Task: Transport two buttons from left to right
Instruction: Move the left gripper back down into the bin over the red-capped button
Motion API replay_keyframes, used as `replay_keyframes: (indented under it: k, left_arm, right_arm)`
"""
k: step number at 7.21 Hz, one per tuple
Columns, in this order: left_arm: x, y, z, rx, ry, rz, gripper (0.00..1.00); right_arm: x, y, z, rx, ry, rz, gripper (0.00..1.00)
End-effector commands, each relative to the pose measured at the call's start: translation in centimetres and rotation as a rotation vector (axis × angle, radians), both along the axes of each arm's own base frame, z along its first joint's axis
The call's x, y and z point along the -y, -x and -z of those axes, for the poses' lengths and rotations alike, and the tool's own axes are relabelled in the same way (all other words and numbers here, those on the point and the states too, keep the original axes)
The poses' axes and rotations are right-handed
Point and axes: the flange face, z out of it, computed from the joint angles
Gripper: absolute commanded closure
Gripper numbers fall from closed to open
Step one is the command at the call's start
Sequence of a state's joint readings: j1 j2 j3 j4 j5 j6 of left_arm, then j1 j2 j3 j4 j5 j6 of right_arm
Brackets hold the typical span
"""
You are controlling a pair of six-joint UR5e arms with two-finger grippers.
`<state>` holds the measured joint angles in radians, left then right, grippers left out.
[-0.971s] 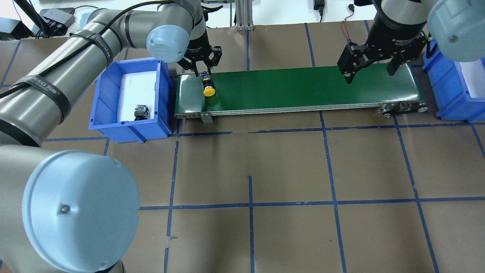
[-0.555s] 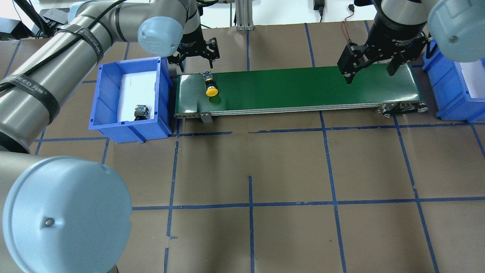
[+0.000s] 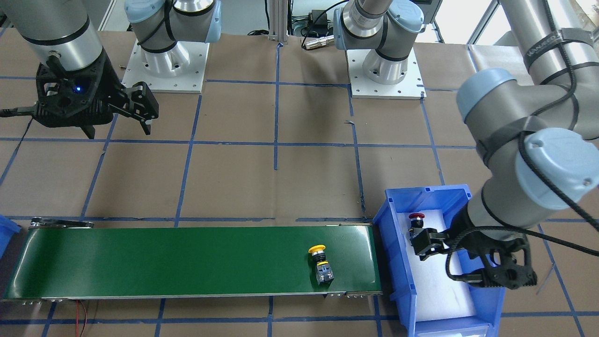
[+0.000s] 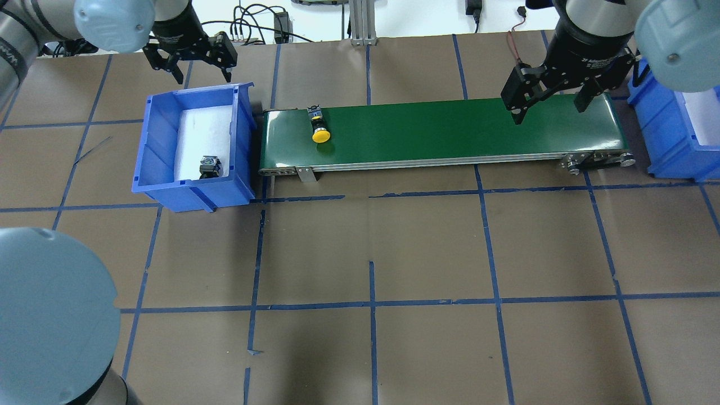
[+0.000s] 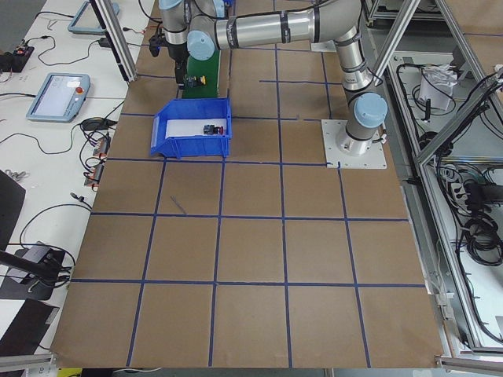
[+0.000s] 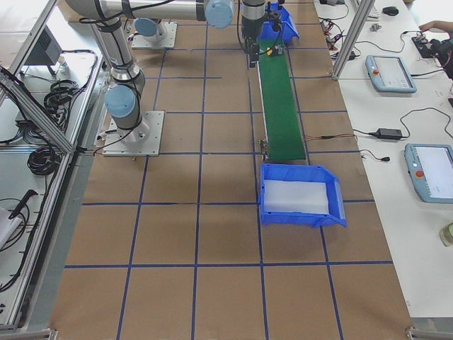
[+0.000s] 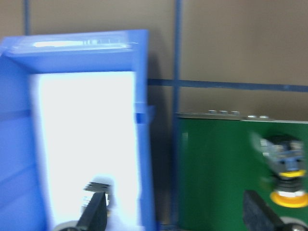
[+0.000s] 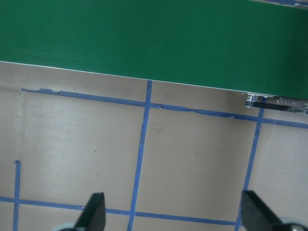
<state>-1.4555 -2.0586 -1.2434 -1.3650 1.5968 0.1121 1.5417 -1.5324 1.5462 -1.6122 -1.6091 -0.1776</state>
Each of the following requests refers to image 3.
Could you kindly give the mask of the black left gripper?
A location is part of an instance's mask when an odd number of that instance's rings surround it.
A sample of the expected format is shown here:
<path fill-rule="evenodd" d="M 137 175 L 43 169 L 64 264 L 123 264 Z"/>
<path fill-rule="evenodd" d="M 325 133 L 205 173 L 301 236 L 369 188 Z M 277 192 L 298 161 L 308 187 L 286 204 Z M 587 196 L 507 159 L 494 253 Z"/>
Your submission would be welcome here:
<path fill-rule="evenodd" d="M 447 270 L 447 276 L 479 288 L 503 286 L 518 289 L 522 286 L 535 286 L 537 273 L 532 267 L 530 243 L 526 235 L 509 241 L 489 237 L 492 226 L 475 226 L 465 205 L 454 216 L 447 233 L 434 228 L 423 228 L 410 241 L 416 248 L 421 262 L 437 254 L 448 254 L 447 264 L 451 264 L 452 253 L 465 249 L 470 259 L 480 258 L 483 267 L 469 273 L 454 275 Z"/>

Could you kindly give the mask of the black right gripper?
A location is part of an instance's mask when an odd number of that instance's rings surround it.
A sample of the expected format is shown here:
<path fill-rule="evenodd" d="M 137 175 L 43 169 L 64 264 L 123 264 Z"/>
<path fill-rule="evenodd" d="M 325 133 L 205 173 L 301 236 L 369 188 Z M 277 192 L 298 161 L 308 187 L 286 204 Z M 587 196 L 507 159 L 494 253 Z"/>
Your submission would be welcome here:
<path fill-rule="evenodd" d="M 146 136 L 159 117 L 159 103 L 145 81 L 120 83 L 105 50 L 81 70 L 67 71 L 52 51 L 36 73 L 38 101 L 34 121 L 48 128 L 78 127 L 93 139 L 94 126 L 113 121 L 114 113 L 135 119 Z"/>

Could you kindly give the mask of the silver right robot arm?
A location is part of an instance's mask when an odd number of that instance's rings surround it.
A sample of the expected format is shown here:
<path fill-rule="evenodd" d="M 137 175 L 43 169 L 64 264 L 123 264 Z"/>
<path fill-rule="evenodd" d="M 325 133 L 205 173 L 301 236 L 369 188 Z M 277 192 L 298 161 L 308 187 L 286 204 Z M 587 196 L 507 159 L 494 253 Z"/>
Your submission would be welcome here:
<path fill-rule="evenodd" d="M 1 9 L 39 59 L 36 103 L 2 109 L 1 116 L 77 127 L 89 139 L 115 114 L 135 119 L 149 135 L 159 117 L 157 79 L 199 75 L 193 62 L 206 53 L 193 54 L 188 44 L 215 43 L 222 31 L 220 0 L 127 0 L 137 55 L 153 79 L 123 84 L 80 0 L 3 0 Z"/>

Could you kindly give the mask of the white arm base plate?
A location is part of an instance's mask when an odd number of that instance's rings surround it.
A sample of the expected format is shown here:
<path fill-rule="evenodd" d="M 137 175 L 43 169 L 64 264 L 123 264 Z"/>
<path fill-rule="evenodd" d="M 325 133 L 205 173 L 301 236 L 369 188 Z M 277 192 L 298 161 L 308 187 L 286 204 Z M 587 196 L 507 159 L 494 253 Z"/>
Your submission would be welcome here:
<path fill-rule="evenodd" d="M 201 94 L 210 44 L 179 41 L 173 49 L 150 53 L 133 45 L 122 84 L 143 81 L 152 93 Z"/>
<path fill-rule="evenodd" d="M 414 49 L 400 61 L 375 50 L 346 51 L 351 95 L 356 98 L 420 100 L 427 97 Z"/>

